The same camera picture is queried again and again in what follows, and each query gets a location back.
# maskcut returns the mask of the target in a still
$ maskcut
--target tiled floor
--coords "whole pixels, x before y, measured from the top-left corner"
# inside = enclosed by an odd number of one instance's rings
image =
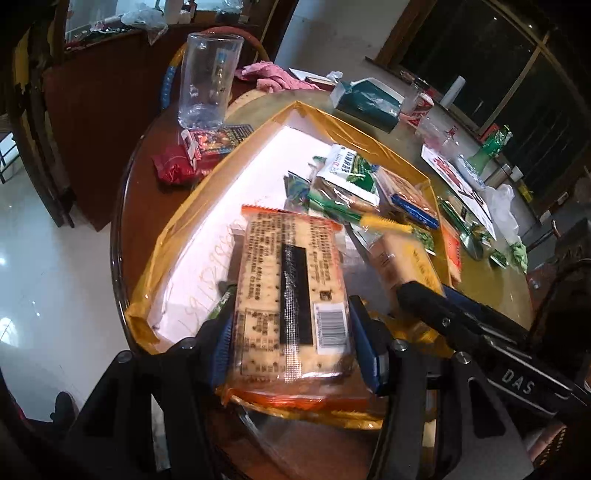
[[[0,185],[0,368],[28,417],[60,390],[79,407],[127,348],[109,271],[109,227],[57,228],[18,160]]]

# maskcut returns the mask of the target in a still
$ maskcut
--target round table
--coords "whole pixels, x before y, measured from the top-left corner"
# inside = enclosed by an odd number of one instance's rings
[[[450,193],[443,180],[421,158],[421,141],[414,135],[412,127],[400,122],[389,134],[380,131],[336,111],[327,92],[295,90],[260,96],[235,109],[226,122],[257,128],[295,100],[330,113],[376,138],[428,175],[437,195]],[[152,166],[151,156],[176,144],[179,133],[177,112],[171,107],[154,120],[141,137],[124,175],[112,224],[113,288],[131,349],[138,350],[138,347],[126,328],[123,312],[158,235],[190,193],[186,188],[161,185]],[[504,240],[498,241],[497,248],[508,253]],[[502,270],[492,267],[488,261],[476,262],[464,251],[462,265],[460,290],[465,295],[492,306],[525,328],[531,326],[530,297],[523,273],[511,266]],[[220,457],[230,459],[251,478],[322,479],[336,476],[354,480],[367,475],[377,440],[376,431],[343,430],[288,421],[246,413],[232,405],[224,409],[215,398],[210,403],[207,419]]]

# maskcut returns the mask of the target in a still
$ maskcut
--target dark window pane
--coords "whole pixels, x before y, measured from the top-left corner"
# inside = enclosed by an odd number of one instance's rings
[[[497,117],[514,133],[504,148],[535,196],[564,173],[589,140],[589,127],[560,76],[540,55]]]
[[[441,93],[463,76],[454,104],[483,125],[533,51],[532,42],[482,0],[439,0],[401,64]]]

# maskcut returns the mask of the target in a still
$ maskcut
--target clear plastic cup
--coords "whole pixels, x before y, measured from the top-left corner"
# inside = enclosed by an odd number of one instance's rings
[[[216,129],[223,124],[243,42],[238,35],[191,33],[187,37],[178,101],[181,127]]]

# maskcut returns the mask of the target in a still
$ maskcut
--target pink towel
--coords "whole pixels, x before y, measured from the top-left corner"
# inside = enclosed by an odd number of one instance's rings
[[[269,93],[282,90],[320,90],[316,85],[293,78],[271,61],[259,61],[247,65],[242,71],[237,70],[236,76],[241,80],[257,79],[256,88]]]

